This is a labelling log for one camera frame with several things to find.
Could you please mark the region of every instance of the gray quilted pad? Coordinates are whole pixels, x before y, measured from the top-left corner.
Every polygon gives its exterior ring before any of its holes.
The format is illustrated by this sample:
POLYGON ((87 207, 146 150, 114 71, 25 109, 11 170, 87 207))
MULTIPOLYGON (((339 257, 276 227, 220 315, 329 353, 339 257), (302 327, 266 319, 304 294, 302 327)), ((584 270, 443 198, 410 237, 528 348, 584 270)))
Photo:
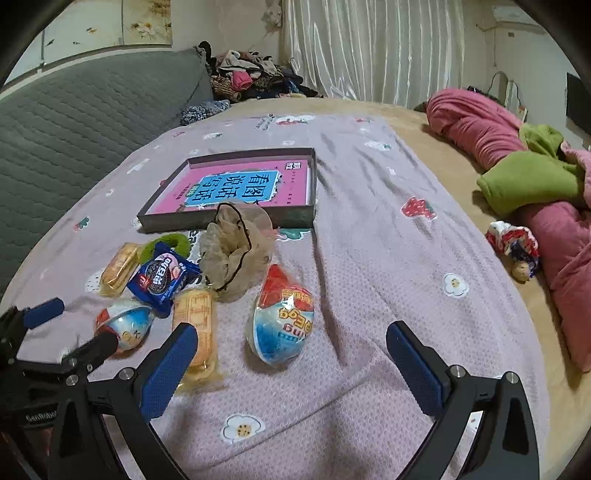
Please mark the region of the gray quilted pad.
POLYGON ((0 100, 0 296, 31 248, 130 153, 212 99, 193 51, 121 54, 0 100))

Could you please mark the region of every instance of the green scrunchie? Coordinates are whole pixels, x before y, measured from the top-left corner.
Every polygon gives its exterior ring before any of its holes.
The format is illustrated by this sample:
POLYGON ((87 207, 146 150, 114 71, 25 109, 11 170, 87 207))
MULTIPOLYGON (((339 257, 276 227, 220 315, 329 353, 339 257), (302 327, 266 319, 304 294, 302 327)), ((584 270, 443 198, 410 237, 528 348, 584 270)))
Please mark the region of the green scrunchie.
POLYGON ((154 247, 158 242, 164 242, 170 248, 174 248, 174 251, 184 258, 187 258, 189 253, 191 253, 191 242, 189 242, 187 235, 183 235, 182 233, 169 233, 168 235, 163 235, 145 245, 139 254, 139 263, 141 265, 152 260, 152 257, 154 256, 154 247))

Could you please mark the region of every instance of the blue label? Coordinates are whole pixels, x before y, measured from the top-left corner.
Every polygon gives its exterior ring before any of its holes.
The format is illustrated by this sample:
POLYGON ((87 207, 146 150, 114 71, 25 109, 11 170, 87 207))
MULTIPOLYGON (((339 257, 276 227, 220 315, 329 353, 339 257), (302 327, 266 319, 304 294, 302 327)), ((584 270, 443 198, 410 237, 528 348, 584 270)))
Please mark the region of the blue label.
POLYGON ((203 177, 191 187, 185 201, 187 207, 212 205, 224 200, 268 202, 275 192, 278 170, 239 171, 203 177))
POLYGON ((314 312, 292 309, 285 303, 257 308, 254 316, 254 343, 259 357, 269 364, 280 364, 298 355, 312 328, 314 312))

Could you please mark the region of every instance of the strawberry pattern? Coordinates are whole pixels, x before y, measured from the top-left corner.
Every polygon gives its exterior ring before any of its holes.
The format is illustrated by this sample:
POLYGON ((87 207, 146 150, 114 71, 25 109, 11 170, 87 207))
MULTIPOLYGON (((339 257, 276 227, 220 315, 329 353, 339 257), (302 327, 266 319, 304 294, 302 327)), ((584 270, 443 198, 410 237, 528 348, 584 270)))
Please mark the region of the strawberry pattern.
POLYGON ((437 214, 429 202, 425 199, 418 199, 416 197, 410 197, 408 202, 402 207, 401 211, 409 218, 423 216, 429 221, 437 218, 437 214))

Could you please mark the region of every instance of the pink book cover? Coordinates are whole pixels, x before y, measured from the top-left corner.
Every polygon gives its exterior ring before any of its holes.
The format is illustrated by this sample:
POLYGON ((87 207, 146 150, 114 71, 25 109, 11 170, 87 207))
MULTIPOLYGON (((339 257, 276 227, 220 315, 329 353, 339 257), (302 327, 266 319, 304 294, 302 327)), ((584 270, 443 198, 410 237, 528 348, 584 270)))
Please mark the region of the pink book cover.
POLYGON ((256 201, 261 207, 307 204, 309 174, 305 158, 248 160, 187 165, 148 214, 211 209, 225 201, 256 201))

